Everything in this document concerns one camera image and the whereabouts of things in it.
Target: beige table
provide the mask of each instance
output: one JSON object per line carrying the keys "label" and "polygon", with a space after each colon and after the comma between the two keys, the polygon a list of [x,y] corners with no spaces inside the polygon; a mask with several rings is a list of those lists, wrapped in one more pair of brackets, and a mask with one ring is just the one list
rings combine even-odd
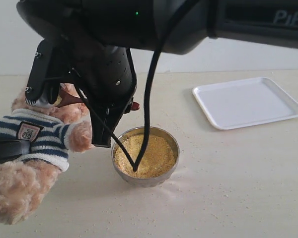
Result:
{"label": "beige table", "polygon": [[[207,122],[191,90],[267,76],[298,101],[298,70],[158,74],[152,124],[181,146],[179,167],[162,186],[130,187],[110,149],[71,154],[70,168],[28,221],[0,226],[0,238],[298,238],[298,119],[232,131]],[[0,77],[0,116],[25,77]],[[142,102],[146,75],[139,76]],[[116,134],[143,124],[123,117]]]}

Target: yellow grains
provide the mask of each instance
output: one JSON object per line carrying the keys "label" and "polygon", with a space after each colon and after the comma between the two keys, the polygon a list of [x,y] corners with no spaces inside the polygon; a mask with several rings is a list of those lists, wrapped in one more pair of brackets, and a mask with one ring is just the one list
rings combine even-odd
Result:
{"label": "yellow grains", "polygon": [[[123,142],[133,161],[136,161],[143,139],[144,135],[135,135]],[[148,179],[169,171],[175,164],[175,158],[170,145],[164,138],[150,135],[146,152],[136,172],[133,171],[120,147],[116,151],[115,162],[123,173],[135,178]]]}

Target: metal bowl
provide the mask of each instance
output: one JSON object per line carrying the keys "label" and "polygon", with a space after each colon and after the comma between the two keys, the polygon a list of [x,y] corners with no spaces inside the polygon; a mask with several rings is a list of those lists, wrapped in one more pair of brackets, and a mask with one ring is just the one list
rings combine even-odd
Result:
{"label": "metal bowl", "polygon": [[[128,138],[135,136],[135,135],[141,135],[144,134],[144,127],[136,127],[133,128],[131,130],[126,131],[125,133],[123,133],[118,139],[124,143],[125,140],[127,140]],[[115,162],[115,154],[117,149],[119,148],[119,145],[115,142],[113,145],[113,149],[112,149],[112,161],[113,161],[113,165],[115,170],[117,171],[117,173],[120,175],[120,177],[126,181],[127,183],[136,186],[136,187],[155,187],[163,182],[165,182],[167,179],[169,179],[172,175],[172,173],[175,171],[176,167],[178,166],[179,163],[179,153],[180,153],[180,149],[179,149],[179,145],[177,143],[177,141],[175,140],[175,138],[168,133],[165,130],[162,130],[160,128],[157,127],[150,127],[150,134],[151,135],[156,135],[156,136],[160,136],[163,137],[170,145],[173,154],[174,154],[174,158],[175,158],[175,164],[174,166],[167,172],[165,172],[164,174],[158,176],[158,177],[154,177],[154,178],[135,178],[132,177],[130,175],[125,174],[124,172],[122,172],[116,165]]]}

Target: striped sweater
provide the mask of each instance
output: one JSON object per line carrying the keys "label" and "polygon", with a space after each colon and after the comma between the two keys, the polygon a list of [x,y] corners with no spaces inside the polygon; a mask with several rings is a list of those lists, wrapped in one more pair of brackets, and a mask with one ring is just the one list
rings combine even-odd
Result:
{"label": "striped sweater", "polygon": [[18,161],[41,159],[65,172],[69,158],[69,135],[76,124],[27,109],[17,109],[11,116],[0,118],[0,138],[31,141],[31,153]]}

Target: white tray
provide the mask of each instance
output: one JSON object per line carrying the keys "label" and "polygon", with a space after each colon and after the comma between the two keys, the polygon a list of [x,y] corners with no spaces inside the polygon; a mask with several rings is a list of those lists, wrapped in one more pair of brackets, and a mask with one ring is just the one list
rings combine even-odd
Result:
{"label": "white tray", "polygon": [[193,95],[220,130],[298,118],[298,103],[265,77],[199,86]]}

